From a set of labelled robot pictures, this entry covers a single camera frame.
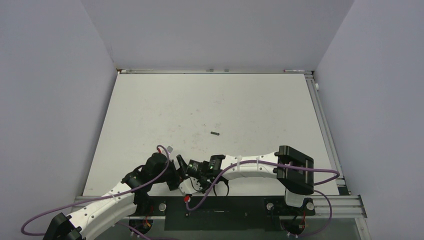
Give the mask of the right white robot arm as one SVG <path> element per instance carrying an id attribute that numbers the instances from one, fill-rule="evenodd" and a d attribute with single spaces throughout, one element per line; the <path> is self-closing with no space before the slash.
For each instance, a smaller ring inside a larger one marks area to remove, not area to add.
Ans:
<path id="1" fill-rule="evenodd" d="M 219 182 L 238 178 L 270 178 L 284 187 L 283 209 L 297 213 L 305 196 L 314 193 L 314 160 L 297 149 L 281 145 L 276 152 L 257 156 L 212 155 L 208 161 L 190 160 L 182 164 L 186 178 L 198 180 L 201 192 L 213 189 Z"/>

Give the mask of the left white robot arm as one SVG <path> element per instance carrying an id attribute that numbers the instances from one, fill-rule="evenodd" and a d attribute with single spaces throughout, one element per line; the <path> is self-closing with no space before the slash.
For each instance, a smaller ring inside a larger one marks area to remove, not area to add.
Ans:
<path id="1" fill-rule="evenodd" d="M 130 215 L 157 212 L 160 202 L 148 195 L 154 184 L 166 183 L 177 190 L 185 176 L 173 160 L 155 152 L 142 167 L 127 173 L 99 200 L 68 215 L 57 214 L 50 222 L 45 240 L 94 240 L 112 225 Z"/>

